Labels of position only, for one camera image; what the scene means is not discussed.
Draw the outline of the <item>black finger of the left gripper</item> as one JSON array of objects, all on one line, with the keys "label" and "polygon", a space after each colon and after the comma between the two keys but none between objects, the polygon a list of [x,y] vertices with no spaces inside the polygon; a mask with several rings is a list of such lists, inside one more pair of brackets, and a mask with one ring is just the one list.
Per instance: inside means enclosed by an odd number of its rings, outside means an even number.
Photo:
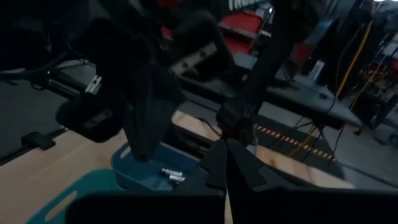
[{"label": "black finger of the left gripper", "polygon": [[146,109],[147,78],[130,74],[126,78],[124,94],[127,99],[124,130],[131,153],[135,159],[147,160],[146,143]]},{"label": "black finger of the left gripper", "polygon": [[167,132],[176,105],[172,101],[174,77],[170,73],[150,76],[147,106],[146,159],[151,159]]}]

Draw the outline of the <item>light teal plastic bin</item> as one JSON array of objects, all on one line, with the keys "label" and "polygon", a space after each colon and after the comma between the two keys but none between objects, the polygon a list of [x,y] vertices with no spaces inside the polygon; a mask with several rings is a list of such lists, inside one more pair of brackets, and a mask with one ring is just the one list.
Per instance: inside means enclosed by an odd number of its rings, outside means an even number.
[{"label": "light teal plastic bin", "polygon": [[68,186],[57,197],[42,207],[26,224],[65,224],[65,212],[69,205],[92,193],[120,191],[111,169],[97,169],[86,173]]}]

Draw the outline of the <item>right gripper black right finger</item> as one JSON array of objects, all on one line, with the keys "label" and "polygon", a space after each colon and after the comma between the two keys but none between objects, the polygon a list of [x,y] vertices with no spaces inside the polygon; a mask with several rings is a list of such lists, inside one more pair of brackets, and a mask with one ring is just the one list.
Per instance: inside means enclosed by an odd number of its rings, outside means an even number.
[{"label": "right gripper black right finger", "polygon": [[258,159],[240,142],[226,142],[229,202],[234,224],[297,224],[293,189],[308,183]]}]

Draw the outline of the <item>silver mounting bracket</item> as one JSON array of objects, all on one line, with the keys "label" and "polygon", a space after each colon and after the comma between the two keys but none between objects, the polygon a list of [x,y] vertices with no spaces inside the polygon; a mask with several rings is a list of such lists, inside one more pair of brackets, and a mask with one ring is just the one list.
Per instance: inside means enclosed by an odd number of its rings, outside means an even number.
[{"label": "silver mounting bracket", "polygon": [[180,59],[178,62],[170,67],[170,71],[174,72],[174,74],[176,74],[177,76],[180,76],[181,74],[191,69],[194,69],[195,66],[204,62],[215,53],[217,53],[217,47],[214,42],[211,42],[208,45],[200,48],[196,52]]}]

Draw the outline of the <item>dark grey side desk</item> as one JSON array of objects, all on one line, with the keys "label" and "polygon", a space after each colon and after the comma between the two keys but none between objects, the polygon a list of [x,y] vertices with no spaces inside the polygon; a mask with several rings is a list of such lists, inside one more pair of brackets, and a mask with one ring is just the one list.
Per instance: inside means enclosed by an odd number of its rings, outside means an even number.
[{"label": "dark grey side desk", "polygon": [[335,129],[344,124],[357,128],[363,125],[327,87],[317,85],[306,76],[296,75],[289,63],[277,71],[264,101]]}]

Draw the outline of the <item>red storage bin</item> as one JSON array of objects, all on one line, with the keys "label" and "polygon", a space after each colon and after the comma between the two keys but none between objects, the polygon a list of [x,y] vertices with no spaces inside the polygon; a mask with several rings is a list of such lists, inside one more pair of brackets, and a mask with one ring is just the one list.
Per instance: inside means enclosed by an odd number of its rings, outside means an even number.
[{"label": "red storage bin", "polygon": [[219,22],[219,28],[233,55],[250,54],[262,23],[261,16],[243,11],[224,17]]}]

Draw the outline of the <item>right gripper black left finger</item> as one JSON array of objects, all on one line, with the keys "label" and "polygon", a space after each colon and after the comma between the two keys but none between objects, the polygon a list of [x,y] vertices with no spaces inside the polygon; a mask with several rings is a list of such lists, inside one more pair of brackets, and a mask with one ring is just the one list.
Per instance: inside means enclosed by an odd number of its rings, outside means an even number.
[{"label": "right gripper black left finger", "polygon": [[226,191],[226,168],[228,150],[224,140],[213,143],[200,161],[200,168],[206,172],[205,185],[212,189]]}]

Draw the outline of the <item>black frame clamp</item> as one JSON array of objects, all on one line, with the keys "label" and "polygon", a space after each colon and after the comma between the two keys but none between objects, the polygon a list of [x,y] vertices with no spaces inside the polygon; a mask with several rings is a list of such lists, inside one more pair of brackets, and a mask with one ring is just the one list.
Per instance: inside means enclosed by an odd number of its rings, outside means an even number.
[{"label": "black frame clamp", "polygon": [[39,147],[42,150],[47,150],[54,147],[55,141],[51,137],[35,131],[21,137],[21,144],[30,148]]}]

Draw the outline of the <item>dark teal plastic bin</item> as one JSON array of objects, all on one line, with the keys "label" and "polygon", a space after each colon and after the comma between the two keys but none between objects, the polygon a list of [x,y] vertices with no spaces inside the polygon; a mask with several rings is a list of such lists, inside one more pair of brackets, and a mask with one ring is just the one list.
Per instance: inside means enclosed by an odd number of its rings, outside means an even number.
[{"label": "dark teal plastic bin", "polygon": [[160,144],[152,159],[141,162],[131,154],[129,144],[122,145],[111,158],[117,183],[128,190],[171,191],[174,187],[161,169],[181,172],[188,176],[199,160],[167,144]]}]

